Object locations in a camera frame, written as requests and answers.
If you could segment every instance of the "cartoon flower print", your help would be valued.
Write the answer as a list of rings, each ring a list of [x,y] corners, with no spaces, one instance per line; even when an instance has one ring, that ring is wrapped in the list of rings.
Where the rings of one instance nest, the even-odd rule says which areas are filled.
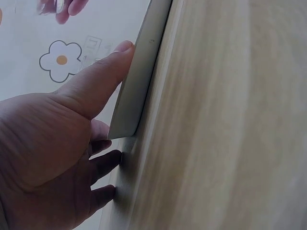
[[[82,49],[77,43],[66,44],[58,40],[50,45],[48,53],[40,57],[39,65],[49,72],[51,80],[62,83],[78,72],[81,53]]]

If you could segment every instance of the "finger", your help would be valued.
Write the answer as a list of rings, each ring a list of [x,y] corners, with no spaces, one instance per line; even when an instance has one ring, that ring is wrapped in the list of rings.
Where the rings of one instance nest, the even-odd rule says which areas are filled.
[[[107,185],[103,188],[95,189],[91,192],[90,213],[91,216],[97,210],[103,208],[107,203],[114,199],[115,187]]]
[[[68,14],[70,16],[77,15],[81,10],[83,10],[87,2],[88,0],[74,0],[68,8]]]
[[[98,140],[98,141],[93,141],[91,143],[92,146],[92,153],[90,155],[94,156],[100,152],[102,152],[103,150],[108,149],[110,146],[112,145],[112,141],[111,140]]]
[[[111,151],[101,157],[90,160],[92,166],[92,184],[109,174],[121,161],[121,152]]]
[[[56,92],[65,98],[65,106],[90,120],[101,112],[129,71],[134,45],[125,41],[116,51],[85,68]]]
[[[91,121],[92,133],[91,141],[106,140],[109,126],[102,121],[93,119]]]
[[[68,8],[72,0],[65,0],[61,13],[56,14],[56,20],[59,24],[65,24],[69,19]]]

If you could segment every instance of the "skin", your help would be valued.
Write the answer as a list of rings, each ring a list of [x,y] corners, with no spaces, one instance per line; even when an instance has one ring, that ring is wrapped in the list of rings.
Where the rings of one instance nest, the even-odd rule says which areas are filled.
[[[53,93],[0,102],[0,200],[10,230],[70,230],[114,198],[90,186],[121,160],[108,148],[108,126],[94,120],[126,77],[134,46],[74,76]]]

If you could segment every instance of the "door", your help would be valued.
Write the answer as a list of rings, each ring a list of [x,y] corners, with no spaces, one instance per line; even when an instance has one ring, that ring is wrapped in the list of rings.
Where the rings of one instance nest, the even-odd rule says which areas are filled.
[[[174,0],[104,230],[307,229],[307,2]]]

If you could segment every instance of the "white flower petal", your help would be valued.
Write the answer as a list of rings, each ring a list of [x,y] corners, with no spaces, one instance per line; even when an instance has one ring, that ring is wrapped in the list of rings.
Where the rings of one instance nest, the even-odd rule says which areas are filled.
[[[67,68],[53,68],[50,71],[50,77],[53,81],[58,82],[58,83],[62,83],[64,81],[66,81],[66,79],[69,76],[69,72],[67,71]]]
[[[61,55],[63,52],[65,52],[66,44],[62,41],[55,41],[50,45],[49,53],[55,56]]]
[[[81,47],[76,43],[70,43],[65,47],[65,54],[69,54],[69,58],[78,59],[81,55]]]
[[[39,64],[40,67],[43,70],[51,70],[51,63],[53,63],[53,58],[50,54],[44,54],[40,59],[39,59]]]

